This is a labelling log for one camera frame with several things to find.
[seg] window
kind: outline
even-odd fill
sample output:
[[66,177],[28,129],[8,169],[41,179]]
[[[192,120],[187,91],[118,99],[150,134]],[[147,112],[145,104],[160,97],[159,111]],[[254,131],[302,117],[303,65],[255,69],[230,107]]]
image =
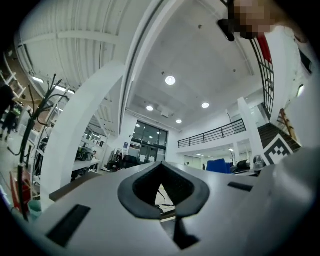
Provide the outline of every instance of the window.
[[149,125],[146,125],[145,129],[144,129],[144,133],[143,133],[143,140],[145,142],[149,142],[149,143],[158,145],[158,141],[159,141],[159,134],[158,133],[159,132],[160,132],[159,129],[152,127],[152,126],[149,126]]
[[138,121],[128,154],[137,156],[140,164],[162,162],[166,156],[167,136],[166,131]]
[[167,132],[164,130],[160,130],[159,134],[159,145],[160,146],[167,146]]

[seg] black metal railing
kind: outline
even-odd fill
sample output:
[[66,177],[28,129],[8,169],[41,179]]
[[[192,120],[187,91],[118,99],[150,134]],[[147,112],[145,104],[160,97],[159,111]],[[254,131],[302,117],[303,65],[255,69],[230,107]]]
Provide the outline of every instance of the black metal railing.
[[263,108],[270,120],[274,107],[275,74],[269,46],[265,37],[250,40],[259,64],[263,85]]
[[223,139],[231,135],[242,133],[246,130],[247,129],[244,124],[244,121],[242,119],[239,119],[227,125],[221,126],[217,129],[210,130],[190,138],[179,140],[178,148],[190,147],[190,146],[201,144],[201,143],[207,143],[207,142]]

